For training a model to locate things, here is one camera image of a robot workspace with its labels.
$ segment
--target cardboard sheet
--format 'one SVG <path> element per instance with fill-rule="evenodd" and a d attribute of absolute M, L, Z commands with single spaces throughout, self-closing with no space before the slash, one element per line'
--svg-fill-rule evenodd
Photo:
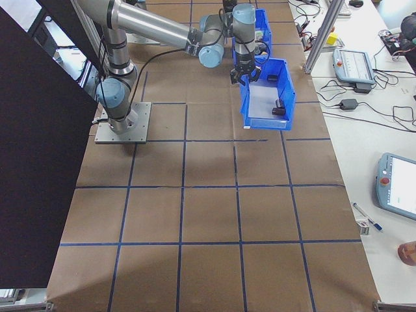
<path fill-rule="evenodd" d="M 184 23 L 221 7 L 165 2 L 149 9 Z M 211 70 L 181 53 L 150 64 L 136 95 L 155 102 L 150 142 L 90 137 L 47 290 L 58 312 L 372 311 L 378 294 L 289 5 L 256 3 L 291 71 L 293 130 L 242 129 L 230 53 Z M 137 63 L 168 49 L 130 46 Z"/>

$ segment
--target touchscreen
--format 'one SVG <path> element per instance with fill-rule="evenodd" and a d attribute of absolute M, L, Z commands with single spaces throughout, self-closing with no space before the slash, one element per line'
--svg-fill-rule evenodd
<path fill-rule="evenodd" d="M 370 80 L 365 54 L 353 51 L 341 51 L 345 75 L 348 78 Z"/>
<path fill-rule="evenodd" d="M 416 164 L 392 157 L 388 205 L 416 214 Z"/>

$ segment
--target pen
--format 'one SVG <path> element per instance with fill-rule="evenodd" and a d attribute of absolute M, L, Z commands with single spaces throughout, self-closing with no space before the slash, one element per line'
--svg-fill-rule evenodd
<path fill-rule="evenodd" d="M 364 217 L 366 217 L 367 219 L 369 219 L 369 222 L 378 230 L 381 231 L 383 228 L 381 227 L 381 225 L 379 225 L 378 223 L 376 223 L 372 218 L 370 218 L 370 216 L 357 204 L 357 203 L 353 203 L 352 206 L 357 209 Z"/>

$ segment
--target metal base plate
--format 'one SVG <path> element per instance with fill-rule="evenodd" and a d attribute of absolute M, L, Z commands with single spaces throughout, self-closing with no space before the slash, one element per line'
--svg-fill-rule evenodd
<path fill-rule="evenodd" d="M 138 114 L 137 125 L 125 133 L 117 134 L 110 128 L 108 122 L 100 122 L 95 139 L 96 144 L 145 144 L 148 139 L 151 102 L 133 102 L 131 109 Z M 103 111 L 101 118 L 107 118 L 105 111 Z"/>

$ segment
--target red emergency stop button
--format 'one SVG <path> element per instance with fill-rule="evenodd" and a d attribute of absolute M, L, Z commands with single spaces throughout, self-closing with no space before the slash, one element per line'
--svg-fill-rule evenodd
<path fill-rule="evenodd" d="M 387 185 L 387 184 L 390 183 L 390 179 L 388 177 L 383 177 L 383 178 L 381 178 L 380 183 L 382 185 Z"/>

